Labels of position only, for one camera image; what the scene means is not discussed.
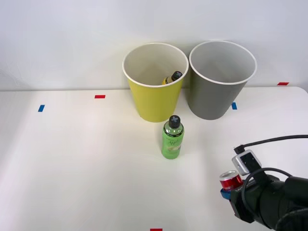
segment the black cable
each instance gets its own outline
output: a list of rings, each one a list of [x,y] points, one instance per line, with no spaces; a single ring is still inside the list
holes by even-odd
[[[271,139],[262,140],[262,141],[257,141],[257,142],[253,142],[253,143],[247,143],[247,144],[244,144],[244,147],[254,146],[254,145],[273,142],[273,141],[283,141],[283,140],[301,139],[301,138],[308,138],[308,135],[280,136],[280,137],[271,138]]]
[[[280,169],[277,169],[277,168],[273,168],[273,167],[264,167],[264,168],[259,168],[258,170],[252,172],[251,174],[249,174],[249,176],[245,179],[244,181],[244,184],[243,184],[243,187],[242,187],[242,201],[243,201],[243,204],[245,206],[245,208],[254,216],[254,217],[258,217],[258,215],[252,210],[252,208],[249,206],[249,204],[247,203],[246,201],[246,187],[247,187],[247,184],[249,182],[249,180],[257,173],[259,172],[264,172],[264,171],[273,171],[273,172],[279,172],[279,173],[282,173],[288,177],[291,177],[292,175],[283,171],[283,170],[280,170]]]
[[[234,150],[237,154],[240,154],[245,151],[245,147],[254,146],[262,143],[268,143],[268,142],[274,142],[274,141],[283,141],[283,140],[290,140],[290,139],[302,139],[302,138],[308,138],[308,135],[292,135],[292,136],[280,136],[276,138],[271,138],[267,140],[257,141],[253,143],[247,143],[242,144],[238,147],[236,147]]]

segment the bottle cap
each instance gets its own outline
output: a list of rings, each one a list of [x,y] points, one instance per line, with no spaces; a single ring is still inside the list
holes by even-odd
[[[183,75],[182,72],[176,71],[176,72],[174,72],[173,75],[171,76],[171,79],[172,79],[172,81],[175,81],[175,80],[181,78],[182,75]]]
[[[177,115],[173,115],[169,118],[169,127],[178,128],[181,124],[181,119]]]

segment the bucket rim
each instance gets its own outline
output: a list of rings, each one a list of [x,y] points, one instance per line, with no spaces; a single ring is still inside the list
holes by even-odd
[[[184,56],[185,61],[186,61],[186,69],[185,69],[183,75],[182,75],[179,79],[177,79],[176,81],[174,81],[174,82],[172,82],[172,83],[165,84],[165,85],[147,85],[147,84],[143,84],[143,83],[137,82],[136,80],[132,79],[132,78],[127,74],[127,72],[126,72],[126,70],[125,70],[125,68],[124,68],[124,63],[125,63],[125,60],[127,59],[127,57],[129,56],[129,54],[131,54],[134,50],[136,50],[136,49],[138,49],[138,48],[140,48],[140,47],[148,46],[148,45],[154,45],[154,44],[170,46],[170,47],[172,47],[172,48],[178,50],[178,51]],[[188,58],[187,58],[186,54],[185,54],[181,49],[179,49],[179,48],[177,48],[177,47],[175,47],[175,46],[173,46],[173,45],[170,45],[170,44],[168,44],[168,43],[163,43],[163,42],[150,42],[150,43],[146,43],[146,44],[143,44],[143,45],[141,45],[141,46],[138,46],[138,47],[132,49],[130,52],[128,52],[128,53],[125,55],[124,59],[123,59],[123,62],[122,62],[122,69],[123,69],[123,72],[124,72],[125,76],[126,76],[130,81],[132,81],[133,83],[135,83],[135,84],[137,84],[137,85],[139,85],[139,86],[143,86],[143,87],[147,87],[147,88],[166,88],[166,87],[170,87],[171,85],[180,82],[180,81],[186,76],[186,74],[187,74],[187,72],[188,72],[188,70],[189,70],[189,61],[188,61]]]
[[[216,43],[218,43],[218,42],[229,43],[229,44],[235,45],[235,46],[237,46],[237,47],[239,47],[239,48],[242,48],[244,51],[246,51],[248,54],[250,54],[250,56],[252,57],[252,59],[254,60],[254,63],[255,63],[255,69],[254,69],[254,72],[251,74],[251,76],[249,76],[248,78],[246,78],[246,79],[244,79],[244,80],[242,80],[242,81],[239,81],[239,82],[225,83],[225,82],[219,82],[219,81],[212,80],[212,79],[207,78],[207,77],[205,77],[204,75],[200,74],[200,72],[198,72],[198,71],[194,68],[194,66],[193,66],[193,64],[192,64],[192,53],[193,53],[198,47],[200,47],[200,46],[202,46],[202,45],[204,45],[204,44],[206,44],[206,43],[215,43],[215,42],[216,42]],[[208,81],[210,81],[210,82],[212,82],[212,83],[217,83],[217,84],[220,84],[220,85],[238,85],[238,84],[241,84],[241,83],[245,83],[245,82],[247,82],[248,80],[250,80],[253,76],[255,76],[255,74],[256,74],[256,72],[257,72],[257,60],[256,60],[256,58],[254,57],[254,55],[253,55],[247,48],[245,48],[245,47],[243,47],[243,46],[241,46],[241,45],[239,45],[239,44],[237,44],[237,43],[235,43],[235,42],[230,42],[230,41],[225,41],[225,40],[211,40],[211,41],[206,41],[206,42],[202,42],[202,43],[198,44],[197,46],[195,46],[195,47],[192,49],[192,51],[191,51],[190,54],[189,54],[189,64],[190,64],[190,66],[192,67],[193,71],[194,71],[195,73],[198,74],[198,76],[200,76],[201,78],[203,78],[203,79],[205,79],[205,80],[208,80]]]

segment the yellow bottle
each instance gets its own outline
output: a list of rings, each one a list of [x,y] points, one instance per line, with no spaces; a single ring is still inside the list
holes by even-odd
[[[162,85],[168,84],[168,83],[172,83],[175,80],[179,79],[183,74],[180,71],[176,71],[173,73],[172,76],[169,76],[167,78],[164,78]]]

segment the soda can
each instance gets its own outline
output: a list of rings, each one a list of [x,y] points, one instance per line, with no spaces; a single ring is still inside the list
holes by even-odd
[[[226,191],[236,189],[243,184],[240,174],[235,170],[221,174],[219,176],[219,181],[222,185],[222,188]]]

